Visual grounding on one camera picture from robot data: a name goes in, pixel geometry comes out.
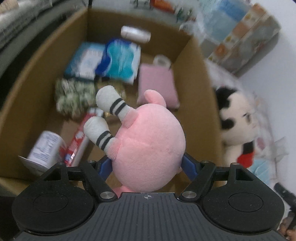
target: stuffed animal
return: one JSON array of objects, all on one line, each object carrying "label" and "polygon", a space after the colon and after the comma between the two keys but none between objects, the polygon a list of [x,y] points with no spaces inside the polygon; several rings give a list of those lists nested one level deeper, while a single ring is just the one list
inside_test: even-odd
[{"label": "stuffed animal", "polygon": [[254,139],[258,133],[254,110],[240,91],[221,87],[216,90],[225,144],[226,166],[238,162],[248,168],[253,163]]},{"label": "stuffed animal", "polygon": [[186,146],[183,129],[158,92],[146,90],[144,96],[148,104],[134,109],[112,86],[105,86],[98,91],[96,103],[116,115],[122,126],[113,137],[101,117],[92,117],[84,125],[85,135],[112,160],[122,184],[114,189],[118,196],[158,190],[180,171]]}]

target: black and white plush toy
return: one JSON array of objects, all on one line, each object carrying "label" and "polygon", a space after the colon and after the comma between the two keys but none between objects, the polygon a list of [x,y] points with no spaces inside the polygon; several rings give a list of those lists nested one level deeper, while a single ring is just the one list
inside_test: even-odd
[{"label": "black and white plush toy", "polygon": [[216,90],[221,119],[222,140],[225,144],[225,166],[238,162],[248,168],[253,163],[257,120],[254,109],[240,91],[221,87]]}]

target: red cloth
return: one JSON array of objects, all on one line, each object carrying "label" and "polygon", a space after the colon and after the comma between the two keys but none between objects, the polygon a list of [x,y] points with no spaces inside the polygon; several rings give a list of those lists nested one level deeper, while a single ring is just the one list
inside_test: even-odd
[{"label": "red cloth", "polygon": [[253,164],[254,152],[242,154],[237,158],[237,162],[243,167],[248,168]]}]

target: cardboard box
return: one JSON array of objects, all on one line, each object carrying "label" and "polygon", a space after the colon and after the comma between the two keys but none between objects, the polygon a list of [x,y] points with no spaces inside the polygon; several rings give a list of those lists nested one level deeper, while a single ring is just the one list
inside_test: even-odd
[{"label": "cardboard box", "polygon": [[[59,134],[70,143],[79,123],[65,120],[55,111],[54,83],[83,41],[106,43],[120,37],[123,25],[151,32],[151,40],[140,44],[141,62],[151,63],[163,54],[173,63],[180,108],[174,112],[186,136],[186,151],[197,160],[221,165],[220,122],[214,92],[196,39],[177,29],[151,20],[85,9],[61,25],[36,51],[11,89],[0,116],[0,185],[19,194],[35,177],[18,155],[26,157],[44,130]],[[127,88],[127,103],[136,106],[138,86]],[[116,134],[121,123],[108,123]],[[99,160],[103,151],[94,147],[88,159]],[[113,175],[111,187],[119,185]],[[189,183],[184,173],[177,175],[163,191],[182,190]]]}]

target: black stripe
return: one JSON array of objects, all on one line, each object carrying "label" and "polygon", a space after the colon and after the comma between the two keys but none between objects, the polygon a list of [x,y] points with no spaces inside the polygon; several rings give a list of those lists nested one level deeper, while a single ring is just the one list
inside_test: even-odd
[{"label": "black stripe", "polygon": [[123,102],[120,107],[118,107],[118,109],[115,111],[115,115],[118,116],[119,112],[123,109],[123,107],[126,106],[126,103]]},{"label": "black stripe", "polygon": [[110,107],[110,111],[109,111],[110,114],[113,115],[113,110],[114,110],[115,106],[116,106],[120,101],[122,101],[122,100],[123,100],[123,99],[118,98],[117,100],[115,100],[115,101],[113,102],[113,104],[112,104],[111,107]]},{"label": "black stripe", "polygon": [[111,138],[113,138],[113,136],[109,136],[109,137],[104,141],[104,143],[103,143],[103,145],[102,145],[102,147],[101,147],[102,150],[105,149],[106,145],[108,144],[108,142],[109,142],[109,140],[110,140]]},{"label": "black stripe", "polygon": [[96,145],[99,146],[101,140],[108,134],[111,134],[110,131],[104,131],[100,136],[99,138],[96,140]]}]

